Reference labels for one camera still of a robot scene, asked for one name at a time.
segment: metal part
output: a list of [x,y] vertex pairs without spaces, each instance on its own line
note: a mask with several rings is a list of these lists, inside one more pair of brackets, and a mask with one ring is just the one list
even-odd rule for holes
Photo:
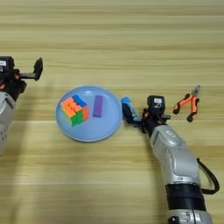
[[165,185],[185,182],[200,185],[197,159],[171,127],[157,126],[150,137],[150,144],[162,165]]
[[3,154],[4,141],[8,128],[14,118],[15,102],[10,95],[0,92],[0,156]]
[[211,215],[198,210],[178,209],[167,213],[168,219],[178,217],[179,224],[212,224]]
[[192,95],[193,96],[197,96],[200,92],[200,85],[198,85],[197,87],[195,87],[192,91]]

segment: black cable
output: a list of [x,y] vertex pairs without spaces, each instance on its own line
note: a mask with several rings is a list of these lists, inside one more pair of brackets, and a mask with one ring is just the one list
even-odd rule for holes
[[198,164],[200,165],[200,167],[206,172],[206,174],[208,175],[208,177],[213,181],[213,185],[214,185],[214,189],[204,189],[201,188],[201,191],[204,194],[215,194],[220,190],[220,184],[218,179],[214,176],[214,174],[202,163],[200,162],[200,159],[197,158]]

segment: blue block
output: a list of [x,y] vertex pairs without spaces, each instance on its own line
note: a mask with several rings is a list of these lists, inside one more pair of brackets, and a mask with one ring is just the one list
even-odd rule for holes
[[73,96],[73,100],[74,100],[78,105],[80,105],[80,103],[81,103],[81,98],[80,98],[77,94],[75,94],[75,95]]
[[84,102],[84,101],[82,101],[82,102],[80,102],[80,104],[79,104],[82,108],[84,108],[84,107],[86,107],[87,106],[87,104]]

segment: toy block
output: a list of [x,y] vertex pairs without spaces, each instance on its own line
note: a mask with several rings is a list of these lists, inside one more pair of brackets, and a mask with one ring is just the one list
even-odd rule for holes
[[84,108],[84,107],[86,107],[87,106],[87,104],[84,102],[84,101],[82,101],[82,102],[80,102],[80,104],[79,104],[82,108]]
[[82,117],[83,117],[83,120],[87,120],[88,119],[88,106],[84,107],[82,109]]
[[81,98],[76,94],[73,96],[73,100],[77,103],[77,104],[80,104],[81,102]]
[[102,95],[96,95],[94,98],[93,117],[102,117]]
[[63,102],[60,103],[61,107],[68,106],[70,102],[73,102],[74,99],[72,97],[65,99]]
[[77,94],[64,100],[60,106],[63,114],[72,126],[84,122],[89,117],[88,105]]
[[73,102],[70,102],[70,104],[69,104],[69,107],[71,109],[74,109],[76,106],[77,106],[77,104],[74,101]]

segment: orange block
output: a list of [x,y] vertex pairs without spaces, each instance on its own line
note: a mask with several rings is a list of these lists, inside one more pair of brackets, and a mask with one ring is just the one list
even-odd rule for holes
[[71,109],[74,109],[76,106],[77,106],[77,104],[74,101],[69,103],[69,107]]
[[82,116],[83,116],[84,120],[88,119],[88,106],[86,106],[82,109]]
[[66,114],[69,116],[69,117],[73,117],[75,116],[75,112],[69,107],[69,106],[66,106],[64,108],[64,111],[66,112]]
[[73,110],[74,110],[75,112],[79,112],[79,111],[81,110],[81,106],[76,105],[76,106],[73,108]]
[[68,106],[71,102],[73,102],[74,101],[74,99],[72,98],[72,97],[70,97],[70,98],[67,98],[66,100],[64,100],[61,104],[60,104],[60,106],[62,107],[62,108],[64,108],[64,107],[66,107],[66,106]]

